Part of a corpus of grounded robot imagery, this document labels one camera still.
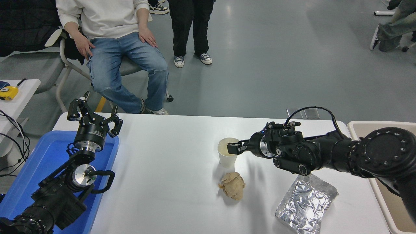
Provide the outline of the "person's right hand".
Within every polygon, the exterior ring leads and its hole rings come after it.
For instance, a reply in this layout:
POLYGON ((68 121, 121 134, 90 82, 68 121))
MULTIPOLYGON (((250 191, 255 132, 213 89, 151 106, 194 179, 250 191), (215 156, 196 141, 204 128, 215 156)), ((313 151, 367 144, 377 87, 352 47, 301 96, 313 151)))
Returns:
POLYGON ((91 49, 94 49, 95 46, 80 32, 73 33, 71 36, 79 53, 89 60, 93 56, 91 49))

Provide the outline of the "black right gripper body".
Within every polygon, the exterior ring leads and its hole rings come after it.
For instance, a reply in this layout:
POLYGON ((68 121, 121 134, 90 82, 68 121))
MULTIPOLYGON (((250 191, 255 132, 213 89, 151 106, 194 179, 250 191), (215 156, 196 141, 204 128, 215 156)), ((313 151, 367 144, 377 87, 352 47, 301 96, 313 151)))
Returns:
POLYGON ((248 150, 255 156, 260 158, 265 158, 264 154, 262 153, 260 143, 263 138, 263 134, 261 132, 254 133, 247 144, 248 150))

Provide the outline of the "person's left hand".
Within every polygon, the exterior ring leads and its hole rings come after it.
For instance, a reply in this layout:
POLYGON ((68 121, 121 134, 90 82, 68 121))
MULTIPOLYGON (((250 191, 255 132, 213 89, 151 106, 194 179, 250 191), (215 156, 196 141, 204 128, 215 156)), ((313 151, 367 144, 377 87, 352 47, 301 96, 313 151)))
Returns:
POLYGON ((142 43, 148 43, 150 44, 150 46, 157 48, 157 41, 152 33, 152 31, 150 31, 150 29, 147 27, 147 25, 139 25, 138 26, 138 34, 139 34, 139 38, 140 41, 142 43))

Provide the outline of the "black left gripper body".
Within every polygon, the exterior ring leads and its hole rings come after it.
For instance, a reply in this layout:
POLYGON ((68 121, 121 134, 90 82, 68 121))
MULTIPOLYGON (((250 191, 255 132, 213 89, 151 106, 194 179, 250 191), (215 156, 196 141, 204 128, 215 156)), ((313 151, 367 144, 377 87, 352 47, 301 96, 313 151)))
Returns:
POLYGON ((79 128, 74 139, 74 145, 81 148, 85 142, 92 142, 97 148, 102 148, 105 144, 105 139, 110 128, 108 125, 100 125, 99 123, 92 123, 91 120, 81 118, 79 121, 79 128))

